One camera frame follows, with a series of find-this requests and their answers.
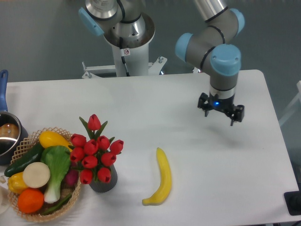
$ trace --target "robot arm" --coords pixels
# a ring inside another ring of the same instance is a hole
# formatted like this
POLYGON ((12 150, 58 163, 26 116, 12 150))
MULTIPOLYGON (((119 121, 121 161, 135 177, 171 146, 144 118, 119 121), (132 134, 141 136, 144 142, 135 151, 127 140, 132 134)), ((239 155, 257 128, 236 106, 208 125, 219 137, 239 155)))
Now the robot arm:
POLYGON ((198 107, 225 113, 233 122, 241 122, 244 106, 233 104, 241 54, 228 43, 245 25, 243 15, 228 9, 222 0, 194 0, 207 28, 199 35, 183 34, 175 47, 176 55, 183 61, 210 75, 210 94, 202 93, 198 107))
POLYGON ((112 46, 117 77, 147 75, 148 44, 155 34, 141 0, 86 0, 79 16, 94 35, 112 46))
MULTIPOLYGON (((140 0, 86 0, 87 13, 97 21, 103 33, 107 33, 119 22, 132 23, 138 20, 142 8, 140 0)), ((86 17, 83 10, 79 15, 81 18, 86 17)))

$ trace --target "cooking pot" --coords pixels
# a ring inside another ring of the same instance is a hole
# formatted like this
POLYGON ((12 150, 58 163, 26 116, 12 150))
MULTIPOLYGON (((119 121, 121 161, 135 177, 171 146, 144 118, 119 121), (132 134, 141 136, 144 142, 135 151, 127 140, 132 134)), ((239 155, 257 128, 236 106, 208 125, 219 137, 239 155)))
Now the cooking pot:
POLYGON ((28 137, 20 120, 8 112, 6 87, 8 71, 0 72, 0 165, 10 164, 11 158, 20 142, 28 137))

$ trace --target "red tulip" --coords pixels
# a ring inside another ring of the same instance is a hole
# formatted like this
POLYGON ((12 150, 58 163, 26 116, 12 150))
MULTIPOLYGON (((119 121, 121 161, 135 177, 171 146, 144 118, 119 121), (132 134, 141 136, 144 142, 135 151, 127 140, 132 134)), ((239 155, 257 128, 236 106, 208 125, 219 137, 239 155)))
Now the red tulip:
POLYGON ((99 130, 101 128, 100 121, 96 114, 92 114, 88 121, 88 128, 90 130, 99 130))
POLYGON ((110 150, 113 154, 119 154, 123 149, 123 141, 122 140, 116 140, 114 141, 111 146, 110 150))
POLYGON ((82 184, 88 185, 93 179, 93 172, 90 169, 84 169, 80 172, 79 179, 82 184))
POLYGON ((98 160, 94 155, 88 155, 81 161, 81 164, 85 168, 92 169, 97 166, 98 160))
POLYGON ((100 159, 105 166, 111 166, 116 161, 116 155, 111 152, 104 153, 100 159))
POLYGON ((88 142, 86 142, 84 146, 85 154, 93 155, 97 152, 97 150, 98 150, 98 143, 94 139, 91 139, 88 142))
POLYGON ((97 139, 97 142, 98 142, 98 148, 102 151, 106 151, 110 147, 110 140, 105 136, 100 136, 97 139))
POLYGON ((102 167, 97 172, 97 177, 101 182, 109 183, 111 181, 111 172, 108 168, 102 167))
POLYGON ((75 147, 70 153, 70 160, 72 162, 81 161, 84 157, 85 157, 85 153, 82 147, 75 147))
POLYGON ((84 147, 85 143, 87 142, 87 139, 83 135, 73 134, 70 138, 70 141, 75 147, 84 147))

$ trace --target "plastic vegetable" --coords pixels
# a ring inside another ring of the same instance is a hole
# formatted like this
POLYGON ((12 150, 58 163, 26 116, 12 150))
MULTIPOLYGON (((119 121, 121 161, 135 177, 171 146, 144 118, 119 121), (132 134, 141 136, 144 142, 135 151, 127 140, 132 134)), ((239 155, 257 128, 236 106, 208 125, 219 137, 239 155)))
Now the plastic vegetable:
POLYGON ((69 151, 72 151, 69 148, 69 145, 71 144, 61 134, 53 131, 46 130, 42 132, 39 141, 44 148, 61 145, 67 147, 69 151))
POLYGON ((4 171, 6 177, 11 177, 16 173, 23 172, 24 169, 31 163, 40 161, 44 148, 37 142, 28 152, 26 152, 21 158, 17 159, 4 171))
POLYGON ((18 208, 23 213, 34 213, 44 204, 43 193, 34 188, 25 189, 18 197, 18 208))
POLYGON ((43 152, 41 162, 48 165, 50 169, 50 179, 44 193, 44 201, 54 203, 60 199, 61 182, 70 167, 70 155, 65 146, 51 146, 43 152))
POLYGON ((71 199, 72 197, 72 193, 68 194, 66 197, 64 197, 60 202, 58 202, 55 206, 50 207, 49 209, 47 209, 46 211, 42 212, 41 215, 48 215, 51 214, 57 210, 59 210, 60 208, 62 208, 68 201, 69 199, 71 199))
POLYGON ((168 197, 171 190, 171 170, 167 157, 161 148, 157 148, 157 160, 161 173, 161 183, 158 190, 150 198, 142 200, 142 204, 145 206, 162 204, 168 197))
POLYGON ((75 169, 71 169, 66 174, 64 181, 69 186, 75 186, 76 182, 78 181, 78 179, 79 179, 79 173, 78 173, 78 171, 75 170, 75 169))
POLYGON ((31 188, 39 188, 47 184, 50 179, 50 170, 42 162, 29 164, 23 172, 23 181, 31 188))
POLYGON ((17 194, 21 194, 28 186, 23 181, 23 172, 16 173, 8 179, 8 189, 17 194))

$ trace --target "bok choy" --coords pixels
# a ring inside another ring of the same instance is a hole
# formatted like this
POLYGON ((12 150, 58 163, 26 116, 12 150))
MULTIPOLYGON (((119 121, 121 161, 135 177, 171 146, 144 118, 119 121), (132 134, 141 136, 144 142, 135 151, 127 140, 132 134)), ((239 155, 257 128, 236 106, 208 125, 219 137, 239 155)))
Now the bok choy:
POLYGON ((69 149, 65 146, 51 146, 43 151, 41 162, 50 169, 50 179, 44 193, 44 201, 54 203, 61 196, 61 182, 70 167, 69 149))

